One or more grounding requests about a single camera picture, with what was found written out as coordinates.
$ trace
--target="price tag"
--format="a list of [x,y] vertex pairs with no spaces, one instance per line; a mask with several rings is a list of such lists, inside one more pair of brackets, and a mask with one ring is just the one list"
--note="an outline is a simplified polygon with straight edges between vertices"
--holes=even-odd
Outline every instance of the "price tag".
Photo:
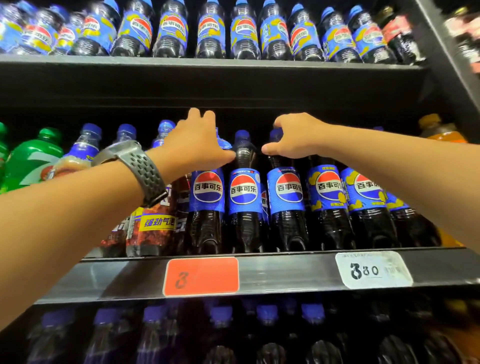
[[397,252],[337,253],[335,260],[343,284],[351,290],[413,285],[412,276]]
[[163,284],[165,297],[205,296],[239,290],[239,262],[233,256],[172,259]]

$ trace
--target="red price tag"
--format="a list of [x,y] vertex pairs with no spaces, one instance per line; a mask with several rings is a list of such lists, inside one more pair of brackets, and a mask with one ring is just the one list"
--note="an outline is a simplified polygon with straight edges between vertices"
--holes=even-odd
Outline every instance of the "red price tag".
[[165,297],[235,293],[239,261],[234,256],[172,259],[163,284]]

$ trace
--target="person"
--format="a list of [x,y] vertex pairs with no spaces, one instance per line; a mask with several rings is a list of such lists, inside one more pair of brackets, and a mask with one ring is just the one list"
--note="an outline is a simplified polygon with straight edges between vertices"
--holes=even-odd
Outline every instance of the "person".
[[[322,122],[306,113],[279,116],[278,143],[267,155],[318,154],[354,168],[480,252],[480,146]],[[188,117],[147,155],[166,184],[193,170],[212,170],[235,153],[217,143],[215,114]],[[134,174],[120,161],[0,195],[0,329],[44,296],[112,227],[142,204]]]

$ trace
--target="watch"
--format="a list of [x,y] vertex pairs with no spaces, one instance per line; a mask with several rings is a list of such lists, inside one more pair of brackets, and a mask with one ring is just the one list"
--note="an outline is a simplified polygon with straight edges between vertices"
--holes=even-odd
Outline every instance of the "watch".
[[121,160],[137,178],[145,195],[141,207],[153,207],[168,196],[160,172],[150,157],[142,150],[140,143],[126,140],[112,144],[93,158],[92,167],[114,160]]

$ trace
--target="white price tag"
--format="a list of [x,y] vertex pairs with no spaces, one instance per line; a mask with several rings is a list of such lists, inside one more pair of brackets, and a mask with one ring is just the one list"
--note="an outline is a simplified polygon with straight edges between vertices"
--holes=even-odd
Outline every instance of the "white price tag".
[[343,284],[351,290],[413,285],[412,276],[397,252],[337,253],[335,260]]

